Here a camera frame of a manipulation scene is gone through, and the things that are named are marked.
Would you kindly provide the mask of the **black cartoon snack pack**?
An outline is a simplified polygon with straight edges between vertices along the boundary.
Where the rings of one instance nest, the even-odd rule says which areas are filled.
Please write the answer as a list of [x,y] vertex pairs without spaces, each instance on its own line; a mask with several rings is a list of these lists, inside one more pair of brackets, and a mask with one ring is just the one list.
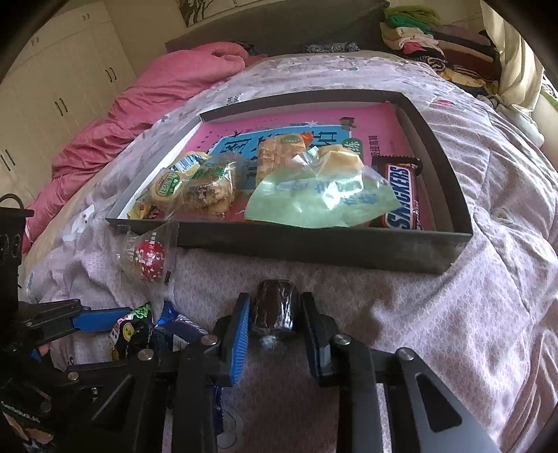
[[152,331],[153,316],[149,302],[120,317],[110,333],[112,360],[124,361],[135,357],[149,346]]

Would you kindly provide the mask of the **small dark roll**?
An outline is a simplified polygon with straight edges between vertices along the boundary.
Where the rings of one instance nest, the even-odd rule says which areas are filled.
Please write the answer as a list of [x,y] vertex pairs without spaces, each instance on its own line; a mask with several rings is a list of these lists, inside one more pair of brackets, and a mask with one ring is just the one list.
[[263,280],[251,302],[251,334],[265,350],[282,351],[285,342],[297,336],[299,310],[300,294],[294,283],[285,279]]

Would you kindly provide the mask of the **blue snack pack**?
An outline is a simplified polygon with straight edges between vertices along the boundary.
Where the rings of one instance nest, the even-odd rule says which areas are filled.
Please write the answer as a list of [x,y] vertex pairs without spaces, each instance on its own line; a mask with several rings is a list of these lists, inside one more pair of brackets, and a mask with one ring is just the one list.
[[176,352],[199,341],[209,332],[178,312],[170,301],[165,301],[155,329],[164,335],[169,349]]

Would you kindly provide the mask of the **clear pack red candy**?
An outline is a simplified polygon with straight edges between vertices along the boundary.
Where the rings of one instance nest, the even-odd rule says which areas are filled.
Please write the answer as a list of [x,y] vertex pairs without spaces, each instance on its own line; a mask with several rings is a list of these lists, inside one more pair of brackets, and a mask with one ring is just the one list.
[[172,272],[179,224],[166,222],[143,234],[125,229],[117,263],[130,278],[140,283],[161,286],[167,283]]

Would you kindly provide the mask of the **yellow Alpenliebe candy pack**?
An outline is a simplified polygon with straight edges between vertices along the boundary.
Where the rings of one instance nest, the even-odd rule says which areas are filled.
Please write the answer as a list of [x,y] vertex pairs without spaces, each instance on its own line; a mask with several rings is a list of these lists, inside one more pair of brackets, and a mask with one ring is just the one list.
[[139,193],[127,212],[131,220],[166,219],[179,206],[190,178],[209,159],[202,151],[182,151],[169,167],[161,169]]

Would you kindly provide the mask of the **clear pack brown rice cakes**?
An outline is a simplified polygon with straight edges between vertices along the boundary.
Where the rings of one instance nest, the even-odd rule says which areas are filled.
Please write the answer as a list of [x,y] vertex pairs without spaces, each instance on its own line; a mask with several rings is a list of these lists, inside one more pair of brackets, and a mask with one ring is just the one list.
[[218,155],[207,160],[187,181],[179,212],[192,216],[224,219],[234,204],[247,163],[232,155]]

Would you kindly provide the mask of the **light green pastry pack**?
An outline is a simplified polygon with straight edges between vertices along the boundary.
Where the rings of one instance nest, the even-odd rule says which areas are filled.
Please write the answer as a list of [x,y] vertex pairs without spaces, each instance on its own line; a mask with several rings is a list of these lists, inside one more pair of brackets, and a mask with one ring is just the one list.
[[295,228],[353,228],[398,209],[392,187],[342,146],[316,149],[269,174],[248,199],[247,221]]

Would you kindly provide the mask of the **Snickers chocolate bar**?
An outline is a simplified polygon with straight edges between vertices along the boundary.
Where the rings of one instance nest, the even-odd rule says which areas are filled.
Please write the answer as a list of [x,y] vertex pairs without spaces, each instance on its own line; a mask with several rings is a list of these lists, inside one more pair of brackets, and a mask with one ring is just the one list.
[[416,157],[377,156],[372,161],[372,169],[389,182],[400,207],[372,220],[370,226],[420,230],[422,225],[417,184],[423,169],[422,161]]

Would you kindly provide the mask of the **orange bread pack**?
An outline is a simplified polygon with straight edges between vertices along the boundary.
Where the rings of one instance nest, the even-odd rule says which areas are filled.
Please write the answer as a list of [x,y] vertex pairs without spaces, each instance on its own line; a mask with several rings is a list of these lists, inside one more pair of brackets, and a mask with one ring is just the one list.
[[307,153],[312,141],[311,132],[280,134],[262,141],[257,147],[255,186],[273,171],[297,163]]

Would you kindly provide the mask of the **round biscuit green label pack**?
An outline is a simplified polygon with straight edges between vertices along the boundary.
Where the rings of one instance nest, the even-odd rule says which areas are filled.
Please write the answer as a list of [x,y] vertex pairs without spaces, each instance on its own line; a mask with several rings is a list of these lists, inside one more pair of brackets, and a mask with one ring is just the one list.
[[149,185],[149,202],[165,214],[176,208],[186,175],[182,172],[162,169]]

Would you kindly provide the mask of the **dark shallow cardboard box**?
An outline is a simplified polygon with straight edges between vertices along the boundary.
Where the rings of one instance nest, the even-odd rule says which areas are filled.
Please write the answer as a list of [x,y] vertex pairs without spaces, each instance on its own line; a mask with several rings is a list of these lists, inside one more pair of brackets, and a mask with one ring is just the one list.
[[472,238],[457,176],[400,92],[294,92],[184,122],[108,222],[186,249],[440,274]]

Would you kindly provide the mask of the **pink and blue book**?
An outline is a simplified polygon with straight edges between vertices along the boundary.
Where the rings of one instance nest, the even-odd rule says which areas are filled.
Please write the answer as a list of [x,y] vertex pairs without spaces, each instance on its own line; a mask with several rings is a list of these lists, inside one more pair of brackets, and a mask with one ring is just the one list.
[[202,123],[148,179],[129,214],[428,229],[421,170],[390,102],[261,113]]

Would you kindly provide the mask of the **pink blanket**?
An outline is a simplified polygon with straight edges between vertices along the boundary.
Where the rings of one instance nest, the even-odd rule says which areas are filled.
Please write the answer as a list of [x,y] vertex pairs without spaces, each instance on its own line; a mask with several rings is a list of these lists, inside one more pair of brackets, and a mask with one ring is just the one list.
[[226,80],[264,55],[251,55],[237,43],[202,44],[153,60],[108,113],[82,129],[52,160],[51,179],[28,206],[22,252],[32,244],[61,208],[93,176],[165,114]]

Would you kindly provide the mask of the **pile of folded clothes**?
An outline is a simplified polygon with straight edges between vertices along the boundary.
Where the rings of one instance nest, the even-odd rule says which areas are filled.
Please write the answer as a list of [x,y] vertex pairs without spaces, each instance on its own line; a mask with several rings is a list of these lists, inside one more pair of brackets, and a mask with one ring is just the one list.
[[475,33],[458,24],[443,24],[437,12],[422,6],[385,8],[379,29],[393,53],[425,63],[471,95],[498,92],[501,64],[486,31]]

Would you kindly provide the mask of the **landscape wall painting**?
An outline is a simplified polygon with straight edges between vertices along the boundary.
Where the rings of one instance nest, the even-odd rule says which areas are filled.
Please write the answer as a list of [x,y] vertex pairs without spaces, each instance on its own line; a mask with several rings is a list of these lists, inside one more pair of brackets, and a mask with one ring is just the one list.
[[186,26],[193,26],[214,16],[236,13],[248,8],[264,6],[257,0],[179,0],[177,5]]

